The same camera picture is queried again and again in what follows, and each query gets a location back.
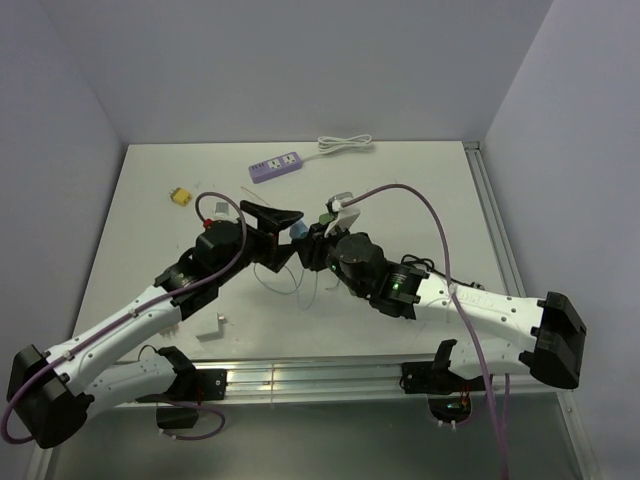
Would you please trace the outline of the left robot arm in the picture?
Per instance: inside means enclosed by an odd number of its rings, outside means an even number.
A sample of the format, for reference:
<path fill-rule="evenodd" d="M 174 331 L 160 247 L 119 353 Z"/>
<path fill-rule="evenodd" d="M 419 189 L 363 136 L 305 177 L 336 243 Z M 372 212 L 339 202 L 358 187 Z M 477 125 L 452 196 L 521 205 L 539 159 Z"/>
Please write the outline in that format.
<path fill-rule="evenodd" d="M 46 449 L 75 435 L 92 417 L 138 399 L 186 404 L 200 391 L 195 365 L 176 347 L 117 362 L 150 337 L 214 302 L 221 287 L 253 263 L 277 272 L 295 252 L 279 235 L 299 211 L 233 203 L 236 220 L 203 218 L 203 231 L 141 294 L 94 327 L 45 351 L 16 354 L 1 419 L 1 437 Z"/>

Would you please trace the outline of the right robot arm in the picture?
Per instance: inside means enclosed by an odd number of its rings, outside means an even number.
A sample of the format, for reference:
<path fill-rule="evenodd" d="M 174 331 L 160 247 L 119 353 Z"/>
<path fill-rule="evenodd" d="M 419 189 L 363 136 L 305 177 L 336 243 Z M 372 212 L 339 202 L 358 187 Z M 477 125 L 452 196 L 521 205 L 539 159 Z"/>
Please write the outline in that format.
<path fill-rule="evenodd" d="M 292 244 L 310 271 L 328 270 L 356 297 L 393 318 L 471 326 L 470 341 L 445 339 L 429 361 L 405 362 L 407 394 L 449 395 L 485 390 L 485 381 L 528 374 L 563 390 L 579 386 L 587 328 L 568 297 L 501 295 L 457 283 L 408 263 L 386 259 L 365 233 L 326 234 L 313 225 Z"/>

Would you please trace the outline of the aluminium side rail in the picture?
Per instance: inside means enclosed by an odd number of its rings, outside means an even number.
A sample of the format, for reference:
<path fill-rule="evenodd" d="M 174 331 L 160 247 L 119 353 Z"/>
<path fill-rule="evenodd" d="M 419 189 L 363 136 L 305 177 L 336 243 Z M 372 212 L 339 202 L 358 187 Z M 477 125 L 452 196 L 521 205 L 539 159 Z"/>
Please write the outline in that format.
<path fill-rule="evenodd" d="M 525 288 L 484 163 L 482 144 L 463 142 L 462 146 L 479 196 L 503 286 L 508 294 L 524 297 Z"/>

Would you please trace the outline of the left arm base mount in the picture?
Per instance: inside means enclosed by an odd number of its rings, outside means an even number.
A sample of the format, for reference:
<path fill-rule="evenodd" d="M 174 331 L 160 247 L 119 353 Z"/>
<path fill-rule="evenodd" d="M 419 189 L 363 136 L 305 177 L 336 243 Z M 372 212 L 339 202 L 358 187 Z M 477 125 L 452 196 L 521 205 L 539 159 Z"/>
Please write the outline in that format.
<path fill-rule="evenodd" d="M 161 434 L 181 441 L 204 440 L 219 434 L 226 424 L 225 415 L 209 405 L 225 398 L 226 387 L 226 370 L 196 369 L 178 376 L 167 392 L 145 395 L 135 402 L 156 404 L 156 425 Z M 205 415 L 216 417 L 218 425 L 208 433 L 192 433 Z"/>

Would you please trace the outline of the blue USB charger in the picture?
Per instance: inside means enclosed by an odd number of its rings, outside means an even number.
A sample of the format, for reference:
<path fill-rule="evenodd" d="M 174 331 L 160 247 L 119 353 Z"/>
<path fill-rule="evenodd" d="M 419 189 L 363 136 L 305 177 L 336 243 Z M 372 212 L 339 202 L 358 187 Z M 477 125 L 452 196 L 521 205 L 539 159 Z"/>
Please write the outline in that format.
<path fill-rule="evenodd" d="M 292 240 L 300 240 L 306 237 L 308 231 L 307 225 L 302 220 L 299 220 L 289 228 L 289 237 Z"/>

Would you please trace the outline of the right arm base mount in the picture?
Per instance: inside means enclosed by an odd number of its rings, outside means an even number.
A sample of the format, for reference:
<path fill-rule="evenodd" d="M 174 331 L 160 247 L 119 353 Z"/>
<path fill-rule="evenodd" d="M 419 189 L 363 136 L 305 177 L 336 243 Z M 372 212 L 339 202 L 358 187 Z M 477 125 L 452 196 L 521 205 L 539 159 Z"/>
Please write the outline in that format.
<path fill-rule="evenodd" d="M 472 393 L 486 392 L 481 376 L 467 380 L 433 361 L 402 363 L 399 387 L 407 395 L 435 396 L 428 400 L 429 411 L 437 422 L 450 426 L 471 418 Z"/>

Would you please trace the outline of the green power strip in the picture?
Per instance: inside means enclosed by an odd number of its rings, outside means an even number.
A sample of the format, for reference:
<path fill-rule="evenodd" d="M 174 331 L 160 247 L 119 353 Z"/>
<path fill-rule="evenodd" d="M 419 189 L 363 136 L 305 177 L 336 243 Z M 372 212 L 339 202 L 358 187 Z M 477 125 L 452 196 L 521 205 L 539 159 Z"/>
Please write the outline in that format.
<path fill-rule="evenodd" d="M 318 224 L 320 224 L 323 227 L 327 227 L 329 224 L 331 224 L 334 221 L 334 219 L 335 217 L 333 214 L 329 212 L 325 212 L 319 216 Z"/>

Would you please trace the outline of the yellow plug adapter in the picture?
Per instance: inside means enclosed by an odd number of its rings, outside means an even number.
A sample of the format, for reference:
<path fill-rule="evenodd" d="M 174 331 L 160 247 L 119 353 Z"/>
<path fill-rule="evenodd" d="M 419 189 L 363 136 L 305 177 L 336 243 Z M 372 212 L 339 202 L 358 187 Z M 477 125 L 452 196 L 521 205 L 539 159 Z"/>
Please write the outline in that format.
<path fill-rule="evenodd" d="M 171 191 L 169 198 L 174 204 L 186 207 L 192 200 L 192 194 L 182 187 L 177 187 Z"/>

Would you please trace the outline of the white plug adapter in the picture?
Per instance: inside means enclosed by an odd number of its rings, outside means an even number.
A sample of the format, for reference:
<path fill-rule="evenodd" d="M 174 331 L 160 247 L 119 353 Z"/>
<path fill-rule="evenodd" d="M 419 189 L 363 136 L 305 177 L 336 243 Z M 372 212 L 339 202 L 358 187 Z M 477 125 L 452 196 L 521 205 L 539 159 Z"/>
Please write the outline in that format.
<path fill-rule="evenodd" d="M 201 317 L 193 329 L 194 336 L 200 342 L 217 340 L 223 336 L 223 326 L 226 322 L 227 317 L 221 313 Z"/>

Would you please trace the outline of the aluminium front rail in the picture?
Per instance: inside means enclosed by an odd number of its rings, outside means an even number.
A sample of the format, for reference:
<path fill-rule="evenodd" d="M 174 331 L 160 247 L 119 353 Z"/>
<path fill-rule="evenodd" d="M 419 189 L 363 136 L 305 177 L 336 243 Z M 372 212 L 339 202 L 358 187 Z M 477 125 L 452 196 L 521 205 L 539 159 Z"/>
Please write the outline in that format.
<path fill-rule="evenodd" d="M 329 358 L 291 361 L 191 361 L 179 372 L 158 354 L 107 368 L 96 377 L 68 379 L 79 393 L 92 396 L 95 416 L 139 397 L 169 390 L 178 376 L 196 369 L 227 371 L 225 398 L 209 403 L 292 404 L 314 402 L 396 400 L 409 396 L 399 387 L 401 364 L 422 358 Z"/>

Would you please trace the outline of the pink plug adapter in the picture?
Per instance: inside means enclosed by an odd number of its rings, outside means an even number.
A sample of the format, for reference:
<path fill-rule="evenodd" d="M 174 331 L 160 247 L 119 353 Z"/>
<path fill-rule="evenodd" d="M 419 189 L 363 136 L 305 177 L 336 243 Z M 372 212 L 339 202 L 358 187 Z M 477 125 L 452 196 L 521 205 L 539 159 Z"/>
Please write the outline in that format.
<path fill-rule="evenodd" d="M 179 330 L 178 325 L 173 325 L 171 327 L 167 327 L 159 332 L 159 334 L 163 337 L 171 337 L 174 336 Z"/>

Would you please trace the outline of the purple power strip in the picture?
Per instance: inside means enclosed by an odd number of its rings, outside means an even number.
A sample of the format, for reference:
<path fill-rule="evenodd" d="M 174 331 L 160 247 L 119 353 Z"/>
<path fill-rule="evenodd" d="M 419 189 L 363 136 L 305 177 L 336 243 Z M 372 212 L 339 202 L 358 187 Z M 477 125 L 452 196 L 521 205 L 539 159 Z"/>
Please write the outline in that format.
<path fill-rule="evenodd" d="M 258 162 L 248 167 L 251 181 L 254 184 L 286 175 L 302 168 L 302 159 L 297 152 L 289 152 L 271 159 Z"/>

